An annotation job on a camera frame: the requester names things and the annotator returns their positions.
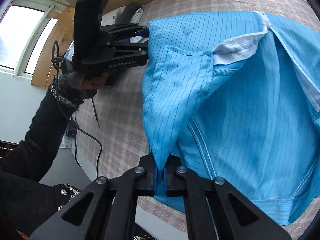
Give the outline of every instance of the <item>bed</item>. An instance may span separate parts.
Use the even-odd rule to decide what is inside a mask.
[[[284,16],[320,32],[320,22],[306,0],[154,0],[144,5],[143,10],[140,25],[190,12],[247,10]],[[100,128],[90,100],[86,100],[76,113],[80,127],[103,145],[99,170],[108,178],[120,176],[137,166],[140,157],[148,153],[148,141],[141,123],[143,72],[143,66],[128,69],[115,86],[98,91],[94,101]],[[99,145],[81,133],[77,143],[84,155],[95,164]],[[138,205],[173,227],[187,231],[183,213],[151,197],[139,197]],[[304,232],[319,208],[320,199],[316,198],[305,213],[286,228],[292,239],[297,239]]]

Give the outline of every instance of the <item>sparkly button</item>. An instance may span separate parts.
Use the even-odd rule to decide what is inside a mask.
[[[62,195],[68,195],[68,192],[66,192],[64,189],[60,190]]]

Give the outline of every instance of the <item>window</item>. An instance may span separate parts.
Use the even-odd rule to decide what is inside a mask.
[[[32,54],[30,56],[30,59],[28,61],[26,73],[33,74],[33,72],[36,68],[36,64],[38,62],[38,58],[39,58],[40,53],[42,51],[42,48],[43,48],[47,38],[49,37],[53,27],[57,23],[57,21],[58,20],[56,20],[56,19],[50,19],[47,26],[44,28],[43,32],[41,33],[41,35],[37,41],[37,44],[35,45],[35,48],[33,49]]]
[[[11,6],[0,23],[0,65],[16,69],[21,53],[44,12]]]
[[[0,70],[32,78],[58,21],[54,18],[68,5],[64,0],[13,0],[0,22]]]

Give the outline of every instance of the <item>white wall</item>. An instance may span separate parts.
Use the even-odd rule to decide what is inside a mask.
[[[30,79],[0,72],[0,140],[18,143],[29,130],[46,89]]]

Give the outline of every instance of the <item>gray floor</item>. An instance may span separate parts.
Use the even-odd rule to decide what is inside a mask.
[[[40,183],[49,186],[69,183],[78,189],[84,189],[91,180],[78,166],[73,154],[67,149],[60,148],[51,168]]]

